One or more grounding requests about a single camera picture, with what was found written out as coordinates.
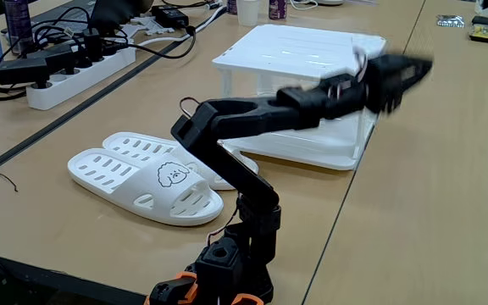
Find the white slipper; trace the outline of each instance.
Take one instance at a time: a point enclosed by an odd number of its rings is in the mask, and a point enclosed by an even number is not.
[[[206,164],[193,157],[193,155],[191,155],[177,141],[164,140],[154,136],[146,136],[133,132],[119,132],[105,139],[105,141],[103,141],[103,147],[133,158],[139,162],[151,162],[165,153],[170,153],[180,160],[180,162],[187,168],[196,172],[208,181],[208,184],[213,190],[226,191],[235,189]],[[257,173],[259,171],[258,164],[253,162],[250,158],[242,156],[238,149],[227,146],[224,146],[224,148],[253,172]]]
[[[221,197],[200,175],[165,153],[150,163],[93,148],[74,156],[73,179],[98,196],[167,225],[201,225],[223,209]]]

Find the tabletop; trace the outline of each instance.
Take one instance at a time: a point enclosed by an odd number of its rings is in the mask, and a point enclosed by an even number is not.
[[[378,123],[306,304],[488,304],[488,44],[468,39],[473,16],[426,1],[408,52],[434,67]]]
[[[290,9],[289,19],[276,23],[380,35],[390,50],[401,51],[422,3],[390,0],[377,6]],[[260,22],[269,22],[266,14]],[[159,60],[4,164],[0,170],[17,182],[19,193],[0,178],[0,256],[143,294],[193,262],[205,235],[233,212],[234,191],[221,193],[225,209],[212,223],[177,228],[143,219],[83,189],[70,179],[66,164],[80,151],[100,147],[114,132],[170,138],[180,99],[217,97],[220,77],[211,61],[249,31],[236,16],[223,15],[198,34],[190,56]],[[237,74],[235,93],[251,96],[254,82],[252,75]],[[274,302],[300,303],[352,172],[252,157],[260,175],[280,194],[283,211],[277,257],[269,265]]]
[[[41,14],[63,3],[67,3],[68,1],[69,0],[43,0],[34,2],[30,4],[30,14],[32,16]],[[213,12],[213,10],[202,13],[200,11],[193,12],[193,14],[190,15],[190,23],[192,25],[199,25],[204,20],[208,19]],[[0,15],[0,29],[4,29],[5,27],[6,22],[4,15]],[[183,34],[177,31],[170,35],[181,36]],[[135,39],[138,42],[145,41],[146,39],[150,38],[150,36],[145,36],[142,33],[135,36]],[[148,47],[154,50],[162,51],[169,45],[171,45],[171,42],[156,42]],[[3,49],[8,47],[8,44],[3,40],[3,37],[2,46]],[[11,60],[12,58],[12,54],[10,54],[8,55],[7,60]],[[48,130],[52,129],[50,126],[51,124],[53,124],[56,120],[63,118],[66,114],[70,114],[72,110],[78,110],[81,105],[86,107],[86,103],[94,103],[95,100],[88,101],[88,99],[94,99],[99,92],[105,88],[108,88],[114,82],[122,80],[127,73],[138,69],[143,69],[143,67],[145,67],[147,64],[152,64],[156,58],[157,57],[153,56],[152,54],[138,52],[136,54],[136,61],[133,64],[116,72],[114,75],[111,75],[95,86],[90,87],[82,93],[46,111],[30,108],[28,106],[26,97],[13,101],[0,102],[0,155],[9,151],[13,147],[16,147],[18,144],[35,135],[43,128],[47,128]]]

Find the robotic arm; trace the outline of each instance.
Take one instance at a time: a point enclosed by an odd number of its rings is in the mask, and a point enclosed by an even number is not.
[[[176,280],[157,284],[146,303],[259,305],[272,301],[274,287],[267,263],[275,257],[280,228],[278,194],[218,140],[316,128],[321,119],[340,118],[365,107],[389,114],[400,105],[402,94],[429,72],[432,62],[384,55],[365,66],[356,77],[330,77],[308,91],[289,87],[275,97],[208,100],[192,117],[180,117],[171,134],[239,191],[236,206],[242,222],[228,225],[224,236],[205,247]]]

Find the cartoon dog print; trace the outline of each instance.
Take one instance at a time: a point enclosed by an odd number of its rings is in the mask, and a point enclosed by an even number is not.
[[[190,170],[181,164],[167,162],[158,169],[158,181],[162,187],[170,187],[187,178]]]

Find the power strip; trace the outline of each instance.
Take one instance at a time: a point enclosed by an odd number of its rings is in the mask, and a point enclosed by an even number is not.
[[[46,89],[27,86],[27,101],[31,108],[48,110],[133,64],[135,60],[136,50],[128,47],[119,50],[115,55],[105,56],[102,61],[93,63],[90,68],[76,68],[78,73],[73,75],[51,75]]]

